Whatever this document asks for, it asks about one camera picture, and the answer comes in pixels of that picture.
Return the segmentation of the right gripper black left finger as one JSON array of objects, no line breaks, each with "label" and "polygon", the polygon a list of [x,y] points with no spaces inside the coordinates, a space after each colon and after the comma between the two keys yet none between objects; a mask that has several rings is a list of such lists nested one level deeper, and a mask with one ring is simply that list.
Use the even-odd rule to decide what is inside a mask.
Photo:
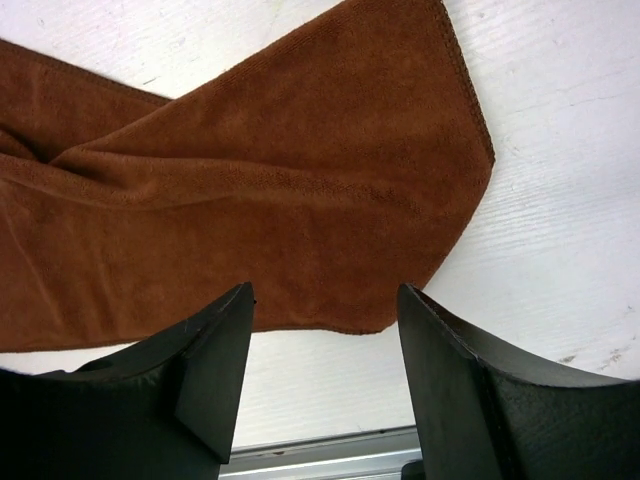
[{"label": "right gripper black left finger", "polygon": [[215,479],[228,463],[254,316],[242,283],[79,369],[1,374],[5,479]]}]

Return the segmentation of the brown towel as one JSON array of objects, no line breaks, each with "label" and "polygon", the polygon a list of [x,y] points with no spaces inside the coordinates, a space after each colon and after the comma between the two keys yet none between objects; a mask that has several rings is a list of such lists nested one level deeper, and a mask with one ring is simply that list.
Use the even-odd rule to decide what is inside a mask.
[{"label": "brown towel", "polygon": [[440,1],[344,1],[177,99],[1,45],[1,348],[143,339],[236,284],[376,333],[495,156]]}]

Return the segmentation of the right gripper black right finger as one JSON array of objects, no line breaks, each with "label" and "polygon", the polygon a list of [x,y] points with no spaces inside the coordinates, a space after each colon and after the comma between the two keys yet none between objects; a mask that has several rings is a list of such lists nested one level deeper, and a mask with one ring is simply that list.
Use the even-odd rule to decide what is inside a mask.
[{"label": "right gripper black right finger", "polygon": [[639,384],[527,352],[418,288],[397,320],[422,458],[406,479],[635,479]]}]

